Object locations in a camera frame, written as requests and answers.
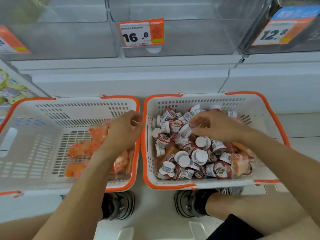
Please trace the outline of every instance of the sneaker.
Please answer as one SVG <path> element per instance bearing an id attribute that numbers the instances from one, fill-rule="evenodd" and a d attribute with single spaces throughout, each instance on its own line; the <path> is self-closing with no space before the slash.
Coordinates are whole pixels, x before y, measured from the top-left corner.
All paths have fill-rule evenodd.
<path id="1" fill-rule="evenodd" d="M 222 193 L 224 195 L 240 195 L 243 187 L 228 187 L 217 189 L 200 189 L 200 190 L 178 190 L 174 195 L 174 205 L 179 215 L 186 218 L 202 217 L 202 214 L 195 207 L 197 197 L 203 197 L 204 194 Z"/>
<path id="2" fill-rule="evenodd" d="M 135 198 L 130 191 L 105 193 L 102 201 L 103 220 L 124 220 L 134 211 Z"/>

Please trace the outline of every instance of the empty display bin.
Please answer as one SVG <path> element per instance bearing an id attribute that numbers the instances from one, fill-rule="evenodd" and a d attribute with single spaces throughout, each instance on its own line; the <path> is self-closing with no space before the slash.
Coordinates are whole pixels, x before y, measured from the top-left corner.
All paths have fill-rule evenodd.
<path id="1" fill-rule="evenodd" d="M 252 27 L 247 32 L 245 38 L 239 45 L 239 49 L 242 53 L 250 55 L 250 54 L 264 54 L 264 53 L 283 53 L 283 52 L 306 52 L 306 51 L 319 51 L 320 50 L 320 16 L 317 14 L 313 21 L 306 24 L 302 29 L 296 29 L 297 26 L 288 26 L 286 30 L 289 32 L 295 32 L 296 34 L 292 35 L 292 39 L 288 43 L 277 43 L 277 44 L 259 44 L 257 45 L 257 40 L 264 39 L 262 35 L 265 31 L 271 31 L 268 28 L 268 23 L 272 17 L 278 17 L 278 15 L 282 15 L 280 12 L 286 12 L 288 14 L 292 14 L 291 17 L 288 16 L 289 21 L 295 22 L 299 18 L 304 18 L 304 16 L 299 16 L 301 10 L 309 9 L 312 12 L 316 9 L 319 9 L 320 0 L 273 0 L 272 4 L 269 7 L 266 7 L 262 10 L 259 17 L 253 23 Z M 273 19 L 275 21 L 282 21 L 284 19 Z M 270 36 L 268 34 L 267 38 L 276 39 L 278 34 L 275 36 Z"/>
<path id="2" fill-rule="evenodd" d="M 5 60 L 107 58 L 119 54 L 105 0 L 0 0 L 0 4 L 0 25 L 30 51 L 1 54 Z M 8 8 L 13 11 L 1 15 Z"/>
<path id="3" fill-rule="evenodd" d="M 232 54 L 271 0 L 108 0 L 127 57 Z M 125 47 L 117 22 L 164 18 L 164 45 Z"/>

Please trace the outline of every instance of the black shorts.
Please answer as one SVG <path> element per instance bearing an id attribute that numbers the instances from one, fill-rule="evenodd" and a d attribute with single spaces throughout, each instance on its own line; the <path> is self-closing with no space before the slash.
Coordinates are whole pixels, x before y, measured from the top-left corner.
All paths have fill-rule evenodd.
<path id="1" fill-rule="evenodd" d="M 263 235 L 252 226 L 230 214 L 207 240 L 256 240 L 262 237 Z"/>

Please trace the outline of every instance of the white floor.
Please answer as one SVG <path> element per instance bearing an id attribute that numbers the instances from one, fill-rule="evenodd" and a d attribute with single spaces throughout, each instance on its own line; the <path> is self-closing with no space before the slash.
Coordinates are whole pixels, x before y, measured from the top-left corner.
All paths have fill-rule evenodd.
<path id="1" fill-rule="evenodd" d="M 290 138 L 291 147 L 320 161 L 319 114 L 279 115 Z M 124 221 L 102 221 L 98 224 L 96 240 L 115 240 L 124 227 L 134 227 L 136 239 L 188 239 L 192 238 L 189 220 L 180 217 L 174 209 L 174 191 L 159 191 L 148 188 L 142 178 L 142 158 L 139 159 L 138 177 L 131 188 L 136 195 L 136 208 L 131 218 Z M 245 194 L 264 194 L 264 186 L 248 186 Z M 52 212 L 60 204 L 60 196 L 0 197 L 0 222 L 31 217 Z M 210 235 L 221 223 L 212 217 L 192 218 L 202 222 L 206 235 Z"/>

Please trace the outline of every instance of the left hand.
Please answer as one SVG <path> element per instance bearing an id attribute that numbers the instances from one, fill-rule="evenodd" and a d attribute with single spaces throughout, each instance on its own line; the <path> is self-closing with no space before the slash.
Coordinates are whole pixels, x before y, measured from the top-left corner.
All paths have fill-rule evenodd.
<path id="1" fill-rule="evenodd" d="M 142 114 L 133 110 L 112 121 L 108 136 L 100 149 L 111 150 L 118 156 L 131 148 L 145 127 L 145 124 L 141 121 Z"/>

